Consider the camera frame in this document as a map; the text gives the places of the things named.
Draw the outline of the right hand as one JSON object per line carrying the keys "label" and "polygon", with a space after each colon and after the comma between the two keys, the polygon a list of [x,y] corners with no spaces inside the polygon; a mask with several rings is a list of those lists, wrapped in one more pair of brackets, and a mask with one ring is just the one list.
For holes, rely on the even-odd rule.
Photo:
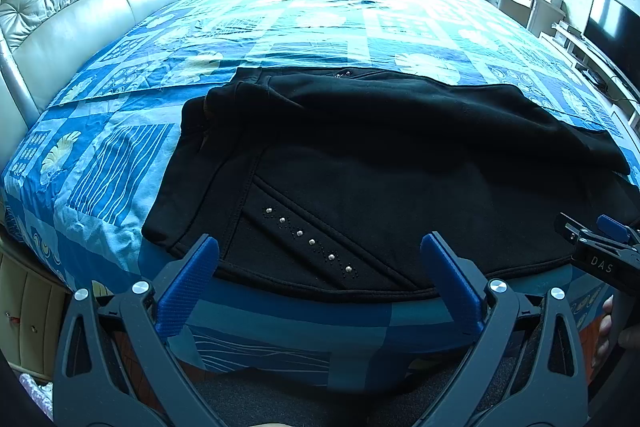
{"label": "right hand", "polygon": [[[608,352],[612,346],[612,328],[613,328],[613,310],[614,310],[614,296],[611,295],[605,300],[602,306],[604,313],[600,325],[598,328],[598,341],[597,349],[591,359],[591,367],[596,369],[600,366],[604,359],[608,356]],[[626,350],[638,350],[640,348],[640,329],[638,326],[629,327],[624,329],[620,335],[617,336],[617,343],[620,347]]]}

